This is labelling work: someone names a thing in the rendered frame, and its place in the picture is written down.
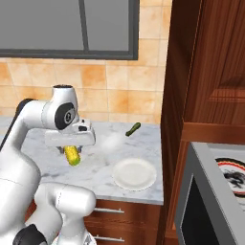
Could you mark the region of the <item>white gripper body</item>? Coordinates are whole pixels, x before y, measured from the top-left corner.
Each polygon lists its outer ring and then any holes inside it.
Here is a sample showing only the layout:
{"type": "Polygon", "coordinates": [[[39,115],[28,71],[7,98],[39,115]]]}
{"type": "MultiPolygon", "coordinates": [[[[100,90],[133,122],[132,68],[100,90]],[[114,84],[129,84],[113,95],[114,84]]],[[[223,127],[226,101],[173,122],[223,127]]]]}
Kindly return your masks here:
{"type": "Polygon", "coordinates": [[[85,146],[94,145],[96,136],[94,131],[79,131],[78,133],[61,133],[56,130],[45,132],[45,144],[47,146],[85,146]]]}

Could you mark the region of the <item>yellow corn cob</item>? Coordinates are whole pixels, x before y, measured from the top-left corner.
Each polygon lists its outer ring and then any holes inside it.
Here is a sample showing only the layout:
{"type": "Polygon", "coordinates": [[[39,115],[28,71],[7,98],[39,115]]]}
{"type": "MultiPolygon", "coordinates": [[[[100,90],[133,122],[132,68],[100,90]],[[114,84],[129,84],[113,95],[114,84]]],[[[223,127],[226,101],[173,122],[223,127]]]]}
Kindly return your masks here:
{"type": "Polygon", "coordinates": [[[71,166],[76,166],[80,163],[80,157],[78,154],[78,150],[75,146],[73,145],[65,146],[64,153],[65,153],[68,163],[71,166]]]}

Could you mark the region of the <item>green cucumber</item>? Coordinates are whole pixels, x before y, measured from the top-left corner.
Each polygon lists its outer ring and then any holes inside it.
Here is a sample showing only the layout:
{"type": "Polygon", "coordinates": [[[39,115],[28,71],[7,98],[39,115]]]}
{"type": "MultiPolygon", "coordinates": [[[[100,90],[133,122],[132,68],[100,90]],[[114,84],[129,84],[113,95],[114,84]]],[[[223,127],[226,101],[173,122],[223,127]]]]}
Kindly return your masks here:
{"type": "Polygon", "coordinates": [[[141,127],[141,123],[140,122],[136,122],[130,130],[128,130],[125,133],[125,136],[129,137],[130,135],[132,135],[136,130],[138,130],[141,127]]]}

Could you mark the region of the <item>white plate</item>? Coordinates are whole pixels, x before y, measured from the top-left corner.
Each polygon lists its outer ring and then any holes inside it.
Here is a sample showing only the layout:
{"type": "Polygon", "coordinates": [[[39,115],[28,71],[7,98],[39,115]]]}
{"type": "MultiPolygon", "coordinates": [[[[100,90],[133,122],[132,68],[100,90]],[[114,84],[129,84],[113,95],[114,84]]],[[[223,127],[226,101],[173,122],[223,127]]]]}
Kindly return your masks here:
{"type": "Polygon", "coordinates": [[[129,158],[115,164],[112,177],[115,184],[122,189],[141,191],[150,188],[155,183],[157,171],[146,160],[129,158]]]}

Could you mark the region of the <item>brown wooden drawer front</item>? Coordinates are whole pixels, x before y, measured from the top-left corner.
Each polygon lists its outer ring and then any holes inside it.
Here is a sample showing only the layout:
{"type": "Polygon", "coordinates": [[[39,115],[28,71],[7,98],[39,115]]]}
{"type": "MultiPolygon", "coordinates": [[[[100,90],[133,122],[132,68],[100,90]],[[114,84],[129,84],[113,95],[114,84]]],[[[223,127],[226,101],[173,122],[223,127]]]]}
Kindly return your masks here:
{"type": "Polygon", "coordinates": [[[156,227],[159,222],[160,206],[112,200],[98,200],[96,208],[119,209],[124,213],[92,212],[86,221],[111,221],[125,224],[140,224],[156,227]]]}
{"type": "Polygon", "coordinates": [[[157,230],[146,227],[123,225],[118,223],[86,223],[92,236],[122,238],[125,242],[97,240],[98,245],[156,245],[157,230]]]}

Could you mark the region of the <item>dark framed window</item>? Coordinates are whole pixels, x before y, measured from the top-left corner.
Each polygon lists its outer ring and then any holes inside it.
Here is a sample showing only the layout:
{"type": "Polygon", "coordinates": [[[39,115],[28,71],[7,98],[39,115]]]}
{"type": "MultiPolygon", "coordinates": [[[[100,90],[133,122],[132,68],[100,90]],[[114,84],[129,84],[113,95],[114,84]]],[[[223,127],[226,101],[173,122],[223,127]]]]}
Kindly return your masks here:
{"type": "Polygon", "coordinates": [[[0,0],[0,57],[136,60],[140,0],[0,0]]]}

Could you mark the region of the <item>tall brown wooden cabinet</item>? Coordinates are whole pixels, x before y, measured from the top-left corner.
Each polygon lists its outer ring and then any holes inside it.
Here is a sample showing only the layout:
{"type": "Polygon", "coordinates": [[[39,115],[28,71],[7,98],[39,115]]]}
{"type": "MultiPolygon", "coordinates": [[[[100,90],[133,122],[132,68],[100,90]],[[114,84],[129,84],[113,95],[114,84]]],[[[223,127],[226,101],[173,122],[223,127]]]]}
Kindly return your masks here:
{"type": "Polygon", "coordinates": [[[157,245],[178,245],[173,229],[190,142],[245,145],[245,124],[187,122],[186,104],[203,0],[173,0],[161,117],[164,205],[157,245]]]}

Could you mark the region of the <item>brown wooden cabinet door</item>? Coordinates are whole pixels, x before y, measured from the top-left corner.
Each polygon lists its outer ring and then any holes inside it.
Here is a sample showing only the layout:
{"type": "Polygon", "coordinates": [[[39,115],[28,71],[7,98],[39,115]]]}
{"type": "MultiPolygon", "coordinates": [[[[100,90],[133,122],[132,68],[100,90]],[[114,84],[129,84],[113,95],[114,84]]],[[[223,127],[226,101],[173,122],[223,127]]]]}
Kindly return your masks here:
{"type": "Polygon", "coordinates": [[[203,0],[185,120],[245,124],[245,0],[203,0]]]}

